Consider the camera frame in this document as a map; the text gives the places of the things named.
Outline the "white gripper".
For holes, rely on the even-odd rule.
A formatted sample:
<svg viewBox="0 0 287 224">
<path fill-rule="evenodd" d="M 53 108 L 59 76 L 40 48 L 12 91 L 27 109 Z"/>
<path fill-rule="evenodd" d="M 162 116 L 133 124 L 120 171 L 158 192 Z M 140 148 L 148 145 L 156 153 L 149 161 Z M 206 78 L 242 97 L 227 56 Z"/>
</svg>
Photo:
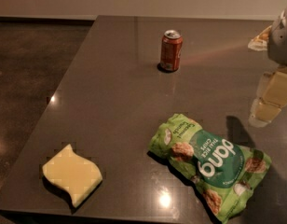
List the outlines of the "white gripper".
<svg viewBox="0 0 287 224">
<path fill-rule="evenodd" d="M 274 72 L 265 72 L 253 100 L 249 123 L 262 128 L 271 123 L 287 106 L 287 7 L 249 43 L 248 48 L 267 51 L 268 58 L 280 65 Z"/>
</svg>

